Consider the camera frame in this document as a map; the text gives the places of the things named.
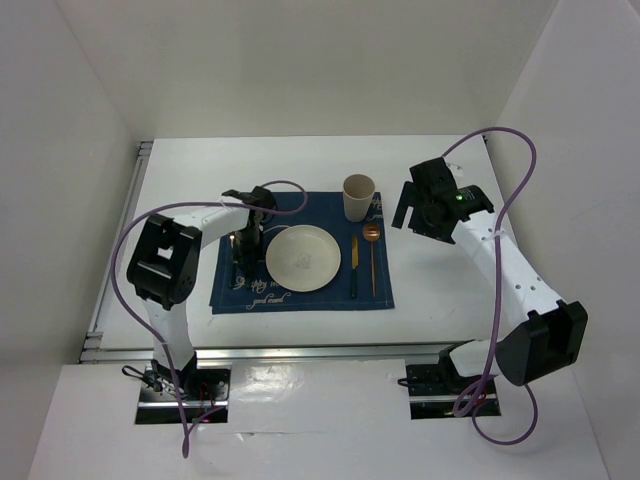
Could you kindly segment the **copper spoon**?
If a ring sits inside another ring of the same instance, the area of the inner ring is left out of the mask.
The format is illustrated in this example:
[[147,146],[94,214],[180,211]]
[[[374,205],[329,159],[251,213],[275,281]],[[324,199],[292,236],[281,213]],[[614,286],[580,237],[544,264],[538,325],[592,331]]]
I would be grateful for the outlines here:
[[375,245],[381,237],[381,229],[377,223],[367,223],[363,227],[363,238],[370,247],[371,288],[373,297],[377,296]]

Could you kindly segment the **beige paper cup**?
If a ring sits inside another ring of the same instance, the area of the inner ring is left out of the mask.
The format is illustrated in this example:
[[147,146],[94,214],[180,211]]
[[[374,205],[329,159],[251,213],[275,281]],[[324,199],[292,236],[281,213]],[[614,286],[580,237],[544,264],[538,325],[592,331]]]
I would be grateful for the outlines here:
[[375,193],[374,181],[363,174],[353,174],[343,182],[344,214],[350,222],[361,222],[367,215]]

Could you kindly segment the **cream round plate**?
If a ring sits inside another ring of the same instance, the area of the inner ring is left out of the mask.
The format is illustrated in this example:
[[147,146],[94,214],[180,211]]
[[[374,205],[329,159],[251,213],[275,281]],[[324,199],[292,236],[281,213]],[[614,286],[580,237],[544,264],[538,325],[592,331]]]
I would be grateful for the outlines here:
[[327,286],[338,274],[341,250],[324,229],[312,225],[291,226],[269,242],[266,268],[281,287],[307,293]]

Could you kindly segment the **gold knife green handle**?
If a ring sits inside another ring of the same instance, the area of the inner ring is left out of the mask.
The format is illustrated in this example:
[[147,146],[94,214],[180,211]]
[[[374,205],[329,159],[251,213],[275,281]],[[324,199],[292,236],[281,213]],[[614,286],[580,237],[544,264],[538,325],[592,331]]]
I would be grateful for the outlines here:
[[351,236],[351,298],[358,296],[358,266],[359,266],[359,242],[357,235]]

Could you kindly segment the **dark blue cloth placemat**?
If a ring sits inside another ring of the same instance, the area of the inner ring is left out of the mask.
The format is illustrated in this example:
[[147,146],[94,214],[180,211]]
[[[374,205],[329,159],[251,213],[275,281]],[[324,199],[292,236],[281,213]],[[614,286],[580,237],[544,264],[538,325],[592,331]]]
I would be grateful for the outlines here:
[[[377,296],[371,288],[370,247],[363,238],[362,223],[346,219],[343,197],[339,192],[310,192],[305,209],[293,216],[271,217],[264,226],[264,244],[284,229],[297,225],[312,225],[324,229],[337,241],[341,250],[338,274],[325,287],[307,293],[293,292],[281,287],[261,265],[252,284],[246,289],[243,273],[236,270],[234,289],[228,287],[230,272],[230,239],[225,236],[219,244],[216,271],[210,299],[214,314],[240,314],[288,311],[367,311],[395,307],[385,237],[375,245]],[[358,296],[351,298],[351,236],[359,242]]]

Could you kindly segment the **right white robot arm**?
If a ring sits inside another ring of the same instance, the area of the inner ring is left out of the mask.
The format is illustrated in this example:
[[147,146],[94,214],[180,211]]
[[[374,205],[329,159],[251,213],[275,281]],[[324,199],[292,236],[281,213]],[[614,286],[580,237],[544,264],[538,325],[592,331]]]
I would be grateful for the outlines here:
[[395,228],[461,247],[501,299],[509,328],[497,343],[473,340],[439,354],[436,379],[459,393],[484,372],[523,386],[576,362],[588,314],[567,303],[536,273],[497,225],[494,206],[477,186],[459,187],[443,158],[411,167],[393,217]]

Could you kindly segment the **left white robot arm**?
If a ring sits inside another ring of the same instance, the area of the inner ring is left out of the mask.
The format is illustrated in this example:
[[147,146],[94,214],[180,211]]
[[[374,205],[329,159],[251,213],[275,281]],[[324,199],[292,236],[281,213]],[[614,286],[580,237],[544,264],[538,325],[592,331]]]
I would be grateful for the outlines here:
[[204,383],[190,341],[186,301],[192,293],[201,250],[229,236],[231,266],[246,281],[256,276],[264,259],[266,212],[277,203],[270,190],[223,193],[240,202],[237,207],[207,207],[178,218],[159,213],[145,222],[126,276],[143,305],[153,330],[152,368],[162,386],[176,399],[193,395]]

